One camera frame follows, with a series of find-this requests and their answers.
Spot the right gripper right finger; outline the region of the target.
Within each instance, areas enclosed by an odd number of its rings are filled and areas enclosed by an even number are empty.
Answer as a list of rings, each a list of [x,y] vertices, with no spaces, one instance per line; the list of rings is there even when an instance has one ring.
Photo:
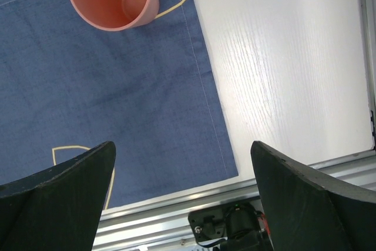
[[[261,141],[250,150],[275,250],[375,250],[375,192]]]

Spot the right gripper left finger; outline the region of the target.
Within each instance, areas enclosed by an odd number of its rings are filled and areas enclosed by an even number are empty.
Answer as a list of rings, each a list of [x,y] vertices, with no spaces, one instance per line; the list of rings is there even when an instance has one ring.
[[[1,185],[1,250],[92,250],[115,159],[107,141]]]

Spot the blue embroidered cloth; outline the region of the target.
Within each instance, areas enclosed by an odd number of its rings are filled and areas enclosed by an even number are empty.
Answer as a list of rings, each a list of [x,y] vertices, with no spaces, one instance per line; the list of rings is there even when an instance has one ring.
[[[1,0],[1,183],[116,145],[110,207],[237,176],[194,0],[121,32]]]

